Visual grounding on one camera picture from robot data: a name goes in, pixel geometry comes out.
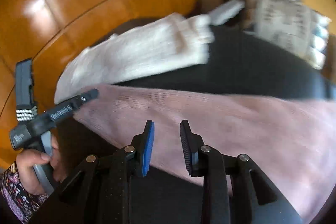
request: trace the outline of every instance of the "screw head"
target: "screw head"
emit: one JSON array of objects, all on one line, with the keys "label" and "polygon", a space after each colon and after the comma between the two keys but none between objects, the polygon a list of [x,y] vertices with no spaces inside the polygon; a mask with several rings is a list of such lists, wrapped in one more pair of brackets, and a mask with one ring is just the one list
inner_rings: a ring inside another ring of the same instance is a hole
[{"label": "screw head", "polygon": [[241,154],[240,156],[239,156],[239,159],[240,160],[242,160],[242,161],[249,161],[249,156],[248,155],[246,155],[246,154]]},{"label": "screw head", "polygon": [[201,146],[201,151],[203,152],[210,152],[211,148],[208,145],[202,145]]},{"label": "screw head", "polygon": [[132,145],[128,145],[127,147],[125,147],[125,152],[127,153],[131,153],[134,152],[135,148]]},{"label": "screw head", "polygon": [[95,155],[89,155],[89,156],[86,157],[87,162],[95,162],[96,159],[97,158],[96,158]]}]

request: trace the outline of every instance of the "blue object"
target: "blue object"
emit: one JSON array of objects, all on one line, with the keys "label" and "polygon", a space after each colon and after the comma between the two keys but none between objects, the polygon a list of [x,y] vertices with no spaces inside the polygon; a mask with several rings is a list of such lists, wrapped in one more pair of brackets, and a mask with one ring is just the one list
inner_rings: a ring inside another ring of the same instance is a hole
[{"label": "blue object", "polygon": [[147,135],[142,156],[142,175],[146,176],[151,162],[152,149],[154,143],[154,122],[147,121],[144,134]]}]

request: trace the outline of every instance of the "hand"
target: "hand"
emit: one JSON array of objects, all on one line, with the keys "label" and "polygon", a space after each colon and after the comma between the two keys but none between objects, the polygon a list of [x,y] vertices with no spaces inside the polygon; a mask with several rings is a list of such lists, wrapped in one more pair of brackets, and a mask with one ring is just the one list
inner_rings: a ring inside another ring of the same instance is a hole
[{"label": "hand", "polygon": [[58,150],[58,142],[54,135],[51,136],[52,157],[33,149],[27,149],[16,156],[16,166],[19,178],[24,189],[33,194],[45,194],[39,180],[36,177],[33,166],[35,164],[46,164],[50,162],[54,169],[54,179],[63,181],[66,178],[65,168],[62,165],[61,155]]}]

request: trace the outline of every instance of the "blue gripper pad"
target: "blue gripper pad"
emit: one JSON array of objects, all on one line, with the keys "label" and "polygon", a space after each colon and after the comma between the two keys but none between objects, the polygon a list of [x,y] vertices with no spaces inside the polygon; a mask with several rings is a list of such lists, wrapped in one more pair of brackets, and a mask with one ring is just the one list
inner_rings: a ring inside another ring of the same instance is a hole
[{"label": "blue gripper pad", "polygon": [[141,156],[142,175],[146,176],[151,162],[154,143],[154,122],[147,121],[143,131],[144,148]]}]

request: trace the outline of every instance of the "black surface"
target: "black surface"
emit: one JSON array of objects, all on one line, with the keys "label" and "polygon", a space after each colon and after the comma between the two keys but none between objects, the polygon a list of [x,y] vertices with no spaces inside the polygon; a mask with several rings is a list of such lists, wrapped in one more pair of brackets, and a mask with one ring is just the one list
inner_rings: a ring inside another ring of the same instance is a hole
[{"label": "black surface", "polygon": [[7,200],[0,193],[0,223],[21,224],[7,204]]},{"label": "black surface", "polygon": [[[58,132],[61,155],[68,170],[87,155],[102,157],[117,150],[72,118],[62,122]],[[202,196],[202,187],[151,167],[146,178],[132,180],[132,223],[199,223]]]},{"label": "black surface", "polygon": [[123,86],[248,94],[282,99],[334,99],[335,86],[293,54],[226,26],[211,27],[206,65],[120,83]]}]

